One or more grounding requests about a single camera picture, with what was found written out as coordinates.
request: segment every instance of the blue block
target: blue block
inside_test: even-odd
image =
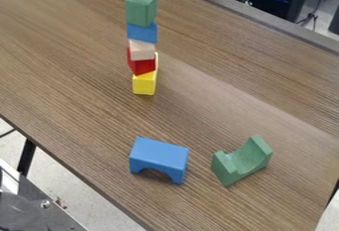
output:
[[[154,169],[166,173],[174,183],[183,183],[189,149],[137,137],[130,154],[131,173]]]
[[[127,23],[127,38],[156,44],[158,42],[158,24],[154,21],[148,27]]]

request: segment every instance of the wooden block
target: wooden block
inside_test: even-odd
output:
[[[260,136],[251,137],[244,146],[236,152],[225,155],[223,151],[214,153],[212,170],[225,185],[264,168],[273,154],[272,149]]]
[[[129,39],[132,60],[148,60],[155,58],[156,47],[153,44]]]
[[[166,173],[174,183],[183,183],[189,148],[137,137],[130,154],[131,173],[153,169]]]
[[[147,43],[158,42],[158,24],[154,21],[148,27],[127,23],[127,38]]]
[[[131,60],[130,48],[127,48],[127,61],[130,69],[136,76],[156,70],[156,53],[153,59]]]
[[[157,87],[157,76],[158,76],[158,53],[156,53],[156,70],[142,74],[142,75],[133,75],[133,93],[135,94],[145,94],[145,95],[154,95],[156,93]]]
[[[125,0],[127,23],[148,27],[157,17],[158,0]]]

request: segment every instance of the metal stand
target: metal stand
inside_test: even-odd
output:
[[[36,147],[37,146],[31,141],[26,140],[17,169],[17,171],[24,177],[26,177],[28,174]]]

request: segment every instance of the table leg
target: table leg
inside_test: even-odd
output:
[[[36,147],[37,146],[30,140],[26,140],[17,169],[17,171],[23,176],[27,176],[28,174]]]
[[[330,198],[328,199],[327,205],[331,202],[333,196],[334,196],[335,193],[338,191],[338,189],[339,189],[339,179],[338,179],[338,181],[337,181],[337,184],[335,184],[335,187],[334,187],[334,189],[333,189],[333,191],[332,191],[332,194],[331,194]]]

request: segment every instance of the green arch block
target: green arch block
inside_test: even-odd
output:
[[[212,170],[219,180],[228,186],[245,176],[264,168],[273,154],[272,149],[260,136],[251,137],[245,145],[231,154],[214,153]]]

